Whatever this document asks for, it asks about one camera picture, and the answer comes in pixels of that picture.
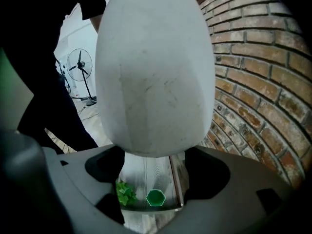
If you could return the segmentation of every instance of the fan stand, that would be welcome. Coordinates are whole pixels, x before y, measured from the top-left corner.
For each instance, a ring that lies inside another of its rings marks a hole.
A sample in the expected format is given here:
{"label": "fan stand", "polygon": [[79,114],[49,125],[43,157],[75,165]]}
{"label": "fan stand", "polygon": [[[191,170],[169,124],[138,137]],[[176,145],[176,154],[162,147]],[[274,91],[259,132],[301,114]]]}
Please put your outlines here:
{"label": "fan stand", "polygon": [[87,90],[88,90],[88,94],[89,94],[89,96],[90,96],[90,99],[88,100],[88,102],[87,102],[87,104],[86,104],[86,106],[89,107],[89,106],[92,106],[92,105],[94,105],[94,104],[97,103],[97,97],[96,97],[96,96],[95,96],[95,97],[92,97],[92,96],[91,96],[90,91],[89,91],[89,88],[88,88],[88,85],[87,85],[86,78],[84,77],[84,73],[83,73],[83,71],[81,71],[81,72],[82,72],[84,84],[86,84],[86,87],[87,87]]}

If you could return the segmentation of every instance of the pedestal fan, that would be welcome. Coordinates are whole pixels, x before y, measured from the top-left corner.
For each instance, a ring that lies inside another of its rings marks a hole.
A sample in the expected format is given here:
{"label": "pedestal fan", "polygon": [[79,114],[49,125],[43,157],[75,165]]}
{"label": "pedestal fan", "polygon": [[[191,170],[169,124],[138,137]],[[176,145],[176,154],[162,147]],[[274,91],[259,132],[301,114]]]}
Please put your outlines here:
{"label": "pedestal fan", "polygon": [[73,50],[67,59],[67,71],[69,76],[75,81],[84,81],[88,90],[89,97],[80,99],[88,99],[87,106],[92,106],[97,102],[96,96],[92,97],[88,88],[87,78],[92,72],[92,60],[89,53],[84,49]]}

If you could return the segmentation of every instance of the floor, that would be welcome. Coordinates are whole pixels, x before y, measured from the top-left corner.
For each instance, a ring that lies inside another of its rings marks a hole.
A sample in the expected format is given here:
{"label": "floor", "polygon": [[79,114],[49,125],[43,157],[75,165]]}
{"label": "floor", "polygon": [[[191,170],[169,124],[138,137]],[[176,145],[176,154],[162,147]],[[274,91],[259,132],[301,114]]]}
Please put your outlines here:
{"label": "floor", "polygon": [[[86,107],[84,102],[75,101],[75,105],[82,123],[87,132],[92,136],[98,146],[111,144],[104,134],[102,124],[98,115],[98,105]],[[48,131],[50,138],[65,152],[75,152],[61,140]],[[120,178],[136,189],[138,201],[136,207],[149,209],[145,200],[150,189],[161,189],[166,195],[164,205],[177,204],[173,174],[171,171],[169,157],[145,158],[126,153],[125,164],[120,173]],[[170,222],[175,212],[165,214],[139,214],[122,211],[125,219],[124,226],[137,233],[153,234]]]}

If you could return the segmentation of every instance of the green plant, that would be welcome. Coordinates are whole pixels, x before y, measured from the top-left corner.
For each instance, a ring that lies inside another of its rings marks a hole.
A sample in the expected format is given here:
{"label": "green plant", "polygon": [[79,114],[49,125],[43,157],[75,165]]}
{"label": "green plant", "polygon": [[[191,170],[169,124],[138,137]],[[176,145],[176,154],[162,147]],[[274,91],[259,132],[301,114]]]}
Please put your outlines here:
{"label": "green plant", "polygon": [[122,180],[116,181],[116,191],[119,203],[124,206],[131,205],[137,200],[133,187]]}

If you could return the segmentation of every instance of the person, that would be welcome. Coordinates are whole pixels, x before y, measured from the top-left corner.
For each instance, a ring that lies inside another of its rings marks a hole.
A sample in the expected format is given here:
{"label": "person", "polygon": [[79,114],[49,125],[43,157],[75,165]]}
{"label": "person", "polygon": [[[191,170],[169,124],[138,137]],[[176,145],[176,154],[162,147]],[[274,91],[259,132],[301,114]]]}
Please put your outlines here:
{"label": "person", "polygon": [[64,78],[55,66],[54,50],[63,20],[77,3],[82,19],[90,19],[98,31],[105,0],[6,0],[1,5],[6,22],[1,36],[3,49],[34,94],[18,130],[57,154],[63,154],[63,150],[50,139],[45,128],[76,151],[98,147],[85,130]]}

